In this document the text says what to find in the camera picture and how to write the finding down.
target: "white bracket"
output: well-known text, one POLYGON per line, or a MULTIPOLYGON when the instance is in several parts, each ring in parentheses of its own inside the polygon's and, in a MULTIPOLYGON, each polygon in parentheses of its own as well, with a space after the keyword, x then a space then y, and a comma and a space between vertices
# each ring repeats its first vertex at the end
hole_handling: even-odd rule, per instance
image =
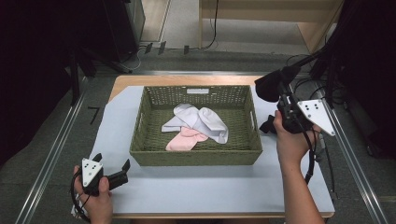
POLYGON ((103 164, 97 161, 82 159, 82 186, 87 187, 103 168, 103 164))
POLYGON ((335 136, 334 128, 322 100, 300 101, 297 105, 308 120, 318 125, 325 133, 335 136))

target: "pink sock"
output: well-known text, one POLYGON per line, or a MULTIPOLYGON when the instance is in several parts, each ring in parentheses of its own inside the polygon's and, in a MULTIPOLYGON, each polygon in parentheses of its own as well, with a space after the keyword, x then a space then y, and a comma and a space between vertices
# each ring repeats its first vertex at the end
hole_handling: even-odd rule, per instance
POLYGON ((197 142, 203 142, 207 139, 207 136, 189 129, 181 127, 180 133, 178 133, 166 146, 167 151, 189 151, 197 144, 197 142))

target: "person's right hand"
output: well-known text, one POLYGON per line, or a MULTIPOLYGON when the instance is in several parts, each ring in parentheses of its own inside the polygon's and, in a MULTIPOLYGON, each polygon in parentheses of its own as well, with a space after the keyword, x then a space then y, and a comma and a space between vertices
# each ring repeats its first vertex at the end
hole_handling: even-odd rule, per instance
MULTIPOLYGON (((74 173, 76 173, 77 171, 78 166, 75 166, 74 173)), ((107 177, 102 177, 100 179, 99 196, 97 197, 89 197, 89 195, 84 193, 80 176, 76 178, 74 186, 81 202, 86 202, 84 208, 88 211, 91 223, 111 223, 111 220, 113 218, 113 203, 111 202, 110 198, 111 192, 109 191, 109 183, 107 177)))
MULTIPOLYGON (((276 150, 280 165, 292 165, 294 167, 298 165, 300 167, 301 159, 309 149, 304 134, 289 133, 286 131, 282 125, 282 114, 278 110, 275 113, 274 126, 277 133, 276 150)), ((313 128, 318 141, 320 128, 317 125, 314 125, 313 128)), ((313 143, 314 132, 307 131, 306 133, 308 134, 311 143, 313 143)))

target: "woven basket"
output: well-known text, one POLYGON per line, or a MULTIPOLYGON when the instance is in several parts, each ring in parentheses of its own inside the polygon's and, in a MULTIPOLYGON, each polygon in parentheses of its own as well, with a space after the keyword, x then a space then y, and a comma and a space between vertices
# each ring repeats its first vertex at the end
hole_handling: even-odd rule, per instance
POLYGON ((249 86, 145 87, 134 127, 131 155, 141 166, 251 165, 262 153, 249 86), (166 151, 178 134, 162 133, 179 104, 215 111, 229 129, 226 144, 212 139, 191 151, 166 151))

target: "table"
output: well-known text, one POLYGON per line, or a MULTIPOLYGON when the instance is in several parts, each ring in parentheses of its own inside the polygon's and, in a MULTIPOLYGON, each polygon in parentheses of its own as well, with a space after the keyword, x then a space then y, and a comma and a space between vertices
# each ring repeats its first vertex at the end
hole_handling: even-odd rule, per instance
MULTIPOLYGON (((343 0, 219 0, 218 19, 297 21, 310 53, 315 52, 337 21, 343 0)), ((199 2, 199 43, 203 19, 214 19, 216 0, 199 2)))
MULTIPOLYGON (((252 85, 259 77, 232 74, 118 77, 90 156, 102 153, 105 175, 116 173, 127 159, 131 160, 129 182, 113 189, 114 217, 283 217, 282 180, 273 134, 261 133, 263 153, 251 166, 140 167, 129 154, 143 86, 252 85)), ((268 114, 274 114, 276 103, 253 98, 257 120, 264 122, 268 114)), ((306 156, 302 163, 302 172, 306 173, 306 156)), ((309 188, 321 215, 331 217, 332 200, 318 165, 315 169, 309 188)))

